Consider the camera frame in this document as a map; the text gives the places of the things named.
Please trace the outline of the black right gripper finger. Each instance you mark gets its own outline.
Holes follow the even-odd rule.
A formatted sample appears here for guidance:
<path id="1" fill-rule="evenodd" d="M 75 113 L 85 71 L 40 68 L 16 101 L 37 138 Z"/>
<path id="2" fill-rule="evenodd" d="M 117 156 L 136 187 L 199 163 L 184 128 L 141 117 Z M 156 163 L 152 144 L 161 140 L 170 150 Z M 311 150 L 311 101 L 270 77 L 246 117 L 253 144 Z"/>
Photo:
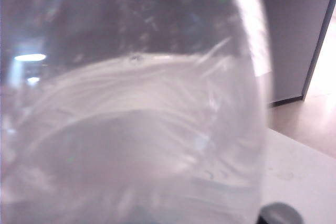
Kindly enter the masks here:
<path id="1" fill-rule="evenodd" d="M 302 224 L 302 216 L 288 204 L 274 202 L 263 206 L 258 224 Z"/>

